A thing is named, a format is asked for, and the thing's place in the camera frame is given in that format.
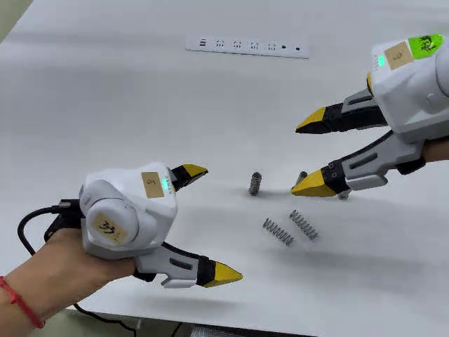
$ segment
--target wrist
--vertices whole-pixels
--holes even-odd
[[[44,272],[36,270],[32,263],[27,262],[5,276],[8,285],[41,321],[63,309],[58,306],[59,301],[52,291],[52,285],[55,286],[54,276],[45,275]]]

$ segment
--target black cable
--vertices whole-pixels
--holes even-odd
[[[48,213],[57,213],[59,207],[52,206],[52,207],[46,207],[44,209],[38,209],[37,211],[31,212],[27,216],[25,216],[19,223],[17,227],[17,234],[19,236],[20,242],[25,246],[25,248],[28,250],[28,252],[33,256],[36,251],[33,249],[31,244],[29,244],[27,238],[25,237],[25,226],[33,218],[36,218],[37,216],[41,216],[42,214],[48,214]]]
[[[177,331],[180,329],[180,327],[182,326],[182,322],[179,322],[174,330],[174,332],[171,334],[171,337],[175,337]]]
[[[52,207],[46,207],[44,209],[38,209],[36,211],[31,212],[30,214],[26,215],[19,223],[18,227],[17,227],[17,234],[19,236],[19,240],[20,242],[22,242],[23,246],[28,250],[28,252],[33,256],[36,251],[34,250],[34,248],[32,247],[31,244],[29,244],[27,238],[25,237],[25,226],[26,224],[33,218],[36,218],[37,216],[41,216],[43,214],[57,214],[57,213],[62,213],[64,210],[67,210],[67,208],[65,207],[61,207],[61,206],[52,206]],[[83,309],[82,307],[80,307],[77,303],[73,304],[73,306],[82,314],[85,314],[87,316],[91,316],[95,319],[98,319],[101,322],[104,323],[112,323],[112,324],[119,324],[121,327],[123,327],[124,329],[128,330],[128,331],[132,331],[133,332],[133,337],[137,337],[138,332],[136,329],[131,328],[130,326],[124,324],[122,321],[119,321],[117,319],[107,319],[101,316],[98,316],[97,314],[95,314],[94,312],[91,311],[87,311],[85,309]]]
[[[98,315],[95,314],[94,312],[84,310],[84,309],[83,309],[82,307],[80,307],[77,303],[73,304],[73,306],[74,306],[80,313],[82,313],[82,314],[91,316],[91,317],[93,317],[93,318],[95,318],[95,319],[98,319],[98,320],[101,321],[101,322],[104,322],[104,323],[114,323],[114,324],[119,324],[122,328],[124,328],[124,329],[126,329],[126,330],[128,330],[128,331],[133,332],[134,337],[137,337],[137,335],[138,335],[138,332],[137,332],[136,329],[131,328],[130,326],[124,324],[122,321],[119,321],[118,319],[107,319],[107,318],[98,316]]]

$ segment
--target metal spring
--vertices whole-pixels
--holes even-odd
[[[304,219],[304,216],[297,210],[293,210],[290,219],[307,235],[310,241],[314,241],[318,237],[318,232]]]
[[[280,241],[282,241],[286,246],[290,246],[293,242],[293,237],[288,234],[285,230],[279,227],[276,223],[267,218],[264,222],[263,228],[272,233]]]
[[[262,174],[259,172],[254,172],[251,176],[251,183],[250,183],[250,189],[249,194],[251,195],[257,195],[259,193],[260,188],[260,182],[262,181]]]

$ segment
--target green led light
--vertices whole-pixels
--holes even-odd
[[[385,65],[385,57],[383,55],[379,56],[379,58],[377,59],[377,63],[379,67]]]

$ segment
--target human hand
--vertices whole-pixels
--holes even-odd
[[[131,258],[103,260],[88,255],[81,231],[58,230],[5,280],[42,320],[95,293],[110,281],[130,276]]]
[[[449,159],[449,136],[428,140],[424,144],[422,155],[427,162]]]

